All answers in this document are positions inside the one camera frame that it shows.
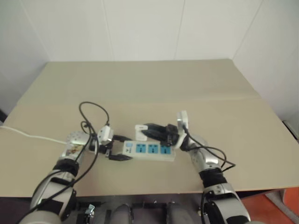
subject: power cord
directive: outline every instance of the power cord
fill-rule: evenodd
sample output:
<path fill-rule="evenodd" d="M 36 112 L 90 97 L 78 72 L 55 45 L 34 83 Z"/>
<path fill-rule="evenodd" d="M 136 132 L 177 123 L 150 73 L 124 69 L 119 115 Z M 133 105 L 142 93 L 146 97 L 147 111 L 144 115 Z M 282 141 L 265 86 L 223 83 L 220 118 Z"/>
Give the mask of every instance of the power cord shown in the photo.
<path fill-rule="evenodd" d="M 13 132 L 17 132 L 17 133 L 19 133 L 21 135 L 24 135 L 24 136 L 28 137 L 28 138 L 43 139 L 43 140 L 53 141 L 53 142 L 57 142 L 57 143 L 65 144 L 66 145 L 65 141 L 59 141 L 59 140 L 56 140 L 56 139 L 51 139 L 51 138 L 48 138 L 48 137 L 43 137 L 43 136 L 38 136 L 38 135 L 30 135 L 30 134 L 22 132 L 22 131 L 20 131 L 18 129 L 12 128 L 12 127 L 0 126 L 0 128 L 7 129 L 7 130 L 10 130 L 10 131 L 13 131 Z"/>
<path fill-rule="evenodd" d="M 86 121 L 81 121 L 80 126 L 81 126 L 82 131 L 83 131 L 85 134 L 89 134 L 89 133 L 87 133 L 87 132 L 85 131 L 85 128 L 87 128 Z"/>
<path fill-rule="evenodd" d="M 107 115 L 107 122 L 106 122 L 106 125 L 109 125 L 109 114 L 108 112 L 100 105 L 98 104 L 95 104 L 93 102 L 89 102 L 89 101 L 85 101 L 85 102 L 82 102 L 79 104 L 79 111 L 82 115 L 82 117 L 84 118 L 84 121 L 81 122 L 81 127 L 82 127 L 82 124 L 85 124 L 86 127 L 88 127 L 89 129 L 89 133 L 90 133 L 90 137 L 89 137 L 89 141 L 90 140 L 94 140 L 96 141 L 96 144 L 95 144 L 95 156 L 94 156 L 94 159 L 92 161 L 92 163 L 90 164 L 90 166 L 88 167 L 88 169 L 80 176 L 78 177 L 76 180 L 73 180 L 71 181 L 68 185 L 66 185 L 63 189 L 61 189 L 60 191 L 58 191 L 57 193 L 53 194 L 52 196 L 48 197 L 47 199 L 45 199 L 44 201 L 42 201 L 41 203 L 37 204 L 36 206 L 34 206 L 32 209 L 30 209 L 18 222 L 17 224 L 25 217 L 27 216 L 28 214 L 30 214 L 31 212 L 35 211 L 36 209 L 44 206 L 46 203 L 48 203 L 50 200 L 52 200 L 54 197 L 60 195 L 61 193 L 63 193 L 64 191 L 66 191 L 69 187 L 72 187 L 74 184 L 76 184 L 77 182 L 79 182 L 90 170 L 91 168 L 94 166 L 97 158 L 98 158 L 98 149 L 99 149 L 99 139 L 97 137 L 97 133 L 95 132 L 95 129 L 94 127 L 92 126 L 92 124 L 89 122 L 89 120 L 87 119 L 87 117 L 84 115 L 83 111 L 82 111 L 82 105 L 83 104 L 92 104 L 92 105 L 95 105 L 99 108 L 101 108 Z M 88 142 L 84 145 L 84 147 L 82 148 L 81 152 L 79 153 L 79 155 L 77 156 L 76 160 L 79 158 L 79 156 L 81 155 L 81 153 L 84 151 L 85 147 L 87 146 Z M 54 172 L 50 175 L 48 175 L 47 177 L 50 177 L 51 175 L 54 175 L 55 173 L 59 173 L 58 171 L 57 172 Z"/>
<path fill-rule="evenodd" d="M 230 161 L 227 160 L 227 156 L 226 156 L 226 154 L 225 154 L 221 149 L 218 149 L 218 148 L 215 148 L 215 147 L 204 146 L 203 144 L 201 144 L 200 142 L 198 142 L 195 138 L 193 138 L 193 137 L 190 135 L 190 133 L 189 133 L 189 131 L 188 131 L 188 129 L 186 128 L 185 125 L 183 126 L 183 129 L 184 129 L 185 133 L 187 134 L 187 136 L 188 136 L 190 139 L 192 139 L 194 142 L 196 142 L 197 144 L 200 145 L 199 147 L 190 148 L 189 150 L 202 149 L 202 148 L 204 148 L 204 149 L 207 150 L 210 154 L 212 154 L 213 156 L 215 156 L 215 157 L 217 157 L 218 159 L 220 159 L 220 160 L 223 161 L 223 164 L 221 165 L 221 168 L 224 167 L 225 163 L 230 164 L 231 166 L 230 166 L 230 167 L 227 167 L 226 169 L 224 169 L 223 172 L 226 171 L 226 170 L 228 170 L 228 169 L 231 169 L 231 168 L 235 167 L 235 164 L 234 164 L 234 163 L 232 163 L 232 162 L 230 162 Z M 217 154 L 213 153 L 210 149 L 212 149 L 212 150 L 216 150 L 216 151 L 220 152 L 220 153 L 223 155 L 224 158 L 222 158 L 222 157 L 218 156 Z"/>

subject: white power strip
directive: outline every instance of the white power strip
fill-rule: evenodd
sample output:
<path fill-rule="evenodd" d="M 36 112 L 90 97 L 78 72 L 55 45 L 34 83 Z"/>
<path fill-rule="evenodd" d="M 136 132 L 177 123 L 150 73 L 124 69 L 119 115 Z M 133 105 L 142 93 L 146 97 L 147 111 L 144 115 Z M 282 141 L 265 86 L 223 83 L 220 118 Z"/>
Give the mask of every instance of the white power strip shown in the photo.
<path fill-rule="evenodd" d="M 158 141 L 125 141 L 122 154 L 141 160 L 174 161 L 176 154 L 171 147 Z"/>

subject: tabletop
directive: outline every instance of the tabletop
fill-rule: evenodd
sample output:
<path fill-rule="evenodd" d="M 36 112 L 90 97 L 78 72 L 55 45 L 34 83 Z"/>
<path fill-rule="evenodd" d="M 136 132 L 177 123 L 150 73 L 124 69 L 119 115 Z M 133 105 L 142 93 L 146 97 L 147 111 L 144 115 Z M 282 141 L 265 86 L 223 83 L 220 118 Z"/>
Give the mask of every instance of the tabletop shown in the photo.
<path fill-rule="evenodd" d="M 191 134 L 225 151 L 236 167 L 224 173 L 236 191 L 299 186 L 299 147 L 231 60 L 51 62 L 19 100 L 5 125 L 57 140 L 80 130 L 81 101 L 105 107 L 115 134 L 134 138 L 136 124 L 176 124 L 187 110 Z M 86 106 L 99 130 L 105 114 Z M 0 129 L 0 196 L 31 196 L 64 145 Z M 113 151 L 120 150 L 116 144 Z M 202 192 L 189 154 L 174 162 L 110 161 L 100 155 L 75 185 L 78 196 Z M 89 166 L 86 153 L 79 173 Z"/>

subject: orange floor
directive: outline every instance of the orange floor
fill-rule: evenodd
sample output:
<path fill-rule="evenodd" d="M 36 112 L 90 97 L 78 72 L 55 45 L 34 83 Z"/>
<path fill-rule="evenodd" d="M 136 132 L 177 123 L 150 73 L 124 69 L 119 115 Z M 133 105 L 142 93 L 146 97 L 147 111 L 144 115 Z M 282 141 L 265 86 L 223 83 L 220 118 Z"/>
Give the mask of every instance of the orange floor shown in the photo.
<path fill-rule="evenodd" d="M 252 221 L 266 224 L 292 224 L 293 222 L 265 195 L 257 195 L 242 199 Z M 285 194 L 285 204 L 296 214 L 299 214 L 299 188 L 288 189 Z"/>

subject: white plug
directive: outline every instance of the white plug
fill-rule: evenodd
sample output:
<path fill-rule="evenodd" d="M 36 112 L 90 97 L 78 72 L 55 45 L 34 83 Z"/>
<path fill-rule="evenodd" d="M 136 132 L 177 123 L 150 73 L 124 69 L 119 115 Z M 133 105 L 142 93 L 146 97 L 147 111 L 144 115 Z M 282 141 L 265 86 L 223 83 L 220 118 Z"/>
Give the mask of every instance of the white plug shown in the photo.
<path fill-rule="evenodd" d="M 142 130 L 147 130 L 149 127 L 146 125 L 135 125 L 135 140 L 136 141 L 147 141 L 148 137 L 143 134 Z"/>
<path fill-rule="evenodd" d="M 98 132 L 98 139 L 100 145 L 107 145 L 112 141 L 113 138 L 113 130 L 110 126 L 105 125 L 101 128 L 101 130 Z"/>

